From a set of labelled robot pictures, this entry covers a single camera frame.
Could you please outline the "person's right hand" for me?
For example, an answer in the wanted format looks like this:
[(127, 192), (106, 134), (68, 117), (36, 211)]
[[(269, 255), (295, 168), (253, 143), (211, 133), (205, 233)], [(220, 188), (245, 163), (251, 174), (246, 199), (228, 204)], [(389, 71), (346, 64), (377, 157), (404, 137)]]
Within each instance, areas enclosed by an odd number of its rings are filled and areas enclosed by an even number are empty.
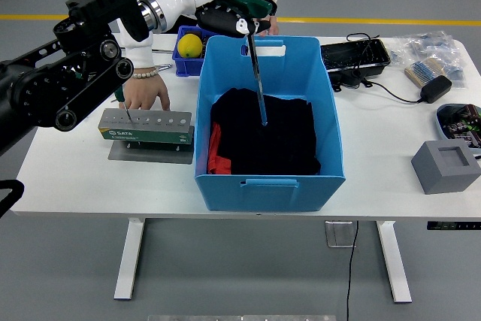
[(171, 107), (168, 88), (158, 74), (144, 79), (131, 77), (123, 87), (123, 95), (128, 109), (149, 110), (157, 99), (162, 110), (169, 111)]

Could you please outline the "person's left hand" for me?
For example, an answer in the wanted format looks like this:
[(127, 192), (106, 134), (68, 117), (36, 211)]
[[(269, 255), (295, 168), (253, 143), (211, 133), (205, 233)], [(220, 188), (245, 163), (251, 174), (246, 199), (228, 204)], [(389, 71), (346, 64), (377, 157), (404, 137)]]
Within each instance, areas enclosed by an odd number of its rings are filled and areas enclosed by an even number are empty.
[(267, 36), (267, 35), (279, 35), (279, 25), (277, 23), (277, 18), (275, 16), (267, 16), (259, 21), (261, 26), (266, 26), (269, 23), (269, 27), (259, 31), (257, 35)]

